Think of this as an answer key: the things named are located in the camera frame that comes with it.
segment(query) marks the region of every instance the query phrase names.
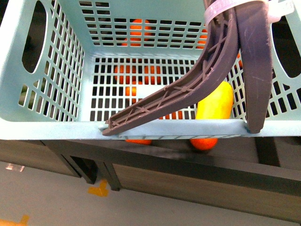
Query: yellow mango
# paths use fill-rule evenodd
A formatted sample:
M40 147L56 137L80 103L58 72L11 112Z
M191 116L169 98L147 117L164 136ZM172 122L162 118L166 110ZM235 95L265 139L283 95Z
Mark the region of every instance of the yellow mango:
M228 119L232 105L232 86L223 81L209 96L198 102L196 119Z

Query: yellow tape mark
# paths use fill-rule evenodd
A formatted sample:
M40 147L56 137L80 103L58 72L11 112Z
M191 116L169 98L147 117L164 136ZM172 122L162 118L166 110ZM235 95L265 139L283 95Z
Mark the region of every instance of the yellow tape mark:
M20 223L16 223L14 221L1 220L0 219L0 226L27 226L28 220L29 220L29 216L27 216L27 215L23 215Z
M88 193L94 194L100 197L106 197L109 194L109 190L106 189L107 187L107 180L101 180L99 187L89 187Z

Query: basket handle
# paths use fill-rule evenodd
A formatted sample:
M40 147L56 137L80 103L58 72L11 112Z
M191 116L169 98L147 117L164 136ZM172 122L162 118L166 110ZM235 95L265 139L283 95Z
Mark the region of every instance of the basket handle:
M39 60L35 66L33 73L29 73L23 66L22 56L29 29L32 23L32 17L35 6L38 0L10 0L7 5L5 15L0 27L0 74L3 70L8 70L7 73L18 73L27 76L27 80L36 79L36 74L40 74L43 69L39 68L42 55L44 54L44 47L41 50ZM50 9L46 6L50 3L46 0L40 0L46 11L46 28L49 21L48 15ZM49 35L47 32L43 35L43 43Z
M0 61L14 59L21 62L36 1L10 0L0 28Z
M286 19L287 19L289 27L291 29L293 39L296 43L297 49L301 55L301 36L300 36L301 24L299 22L301 20L301 3L298 0L293 0L293 2L294 2L295 11L293 13L286 15ZM272 46L272 57L273 57L273 66L274 66L275 74L277 75L277 74L285 73L286 77L288 78L289 76L287 75L285 69L282 67L282 64L276 53L275 45ZM297 84L295 82L295 79L297 79L297 80L300 79L300 75L298 75L295 78L293 78L292 80L290 80L291 81L290 85Z

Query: plastic basket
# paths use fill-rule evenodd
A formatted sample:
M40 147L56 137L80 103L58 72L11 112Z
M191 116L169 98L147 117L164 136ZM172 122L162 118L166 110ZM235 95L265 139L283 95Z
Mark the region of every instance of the plastic basket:
M245 122L240 58L227 76L234 89L229 120L195 120L196 105L116 136L104 137L105 121L114 113L183 76L206 41L202 1L41 0L47 14L42 53L33 73L22 53L35 0L10 0L0 28L1 139L189 139L198 137L300 136L301 76L289 78L275 49L275 78L267 119L259 134ZM301 48L301 3L287 16ZM142 19L135 24L135 19ZM132 30L131 26L141 26ZM133 36L131 32L141 32ZM129 66L130 73L115 68ZM155 68L161 84L145 85L145 67ZM142 85L125 84L126 76ZM26 86L26 98L21 100ZM137 87L136 95L126 89ZM171 120L183 117L183 120Z

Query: wooden cabinet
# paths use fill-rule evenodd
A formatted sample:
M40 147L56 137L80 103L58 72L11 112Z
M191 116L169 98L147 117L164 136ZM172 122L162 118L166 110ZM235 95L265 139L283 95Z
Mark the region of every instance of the wooden cabinet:
M78 176L41 141L0 140L0 161Z
M113 164L123 188L216 207L301 221L301 197Z

